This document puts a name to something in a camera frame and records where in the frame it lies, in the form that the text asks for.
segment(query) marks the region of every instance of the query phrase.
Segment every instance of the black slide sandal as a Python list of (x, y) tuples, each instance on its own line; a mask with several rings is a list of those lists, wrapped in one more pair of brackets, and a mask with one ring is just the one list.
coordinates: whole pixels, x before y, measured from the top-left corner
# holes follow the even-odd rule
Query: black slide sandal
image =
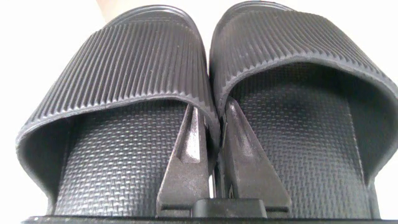
[(219, 197), (263, 199), (269, 217), (379, 218), (374, 177), (398, 148), (398, 89), (342, 31), (237, 4), (213, 35), (210, 79)]
[(20, 131), (17, 155), (48, 215), (186, 216), (173, 210), (208, 197), (219, 138), (195, 24), (145, 6), (83, 44)]

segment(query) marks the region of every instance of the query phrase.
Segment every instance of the woven pattern texture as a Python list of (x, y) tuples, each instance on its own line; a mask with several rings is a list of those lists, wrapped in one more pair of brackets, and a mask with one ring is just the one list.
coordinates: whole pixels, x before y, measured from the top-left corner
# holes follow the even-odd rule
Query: woven pattern texture
[(185, 108), (155, 101), (82, 118), (73, 130), (55, 215), (154, 217)]

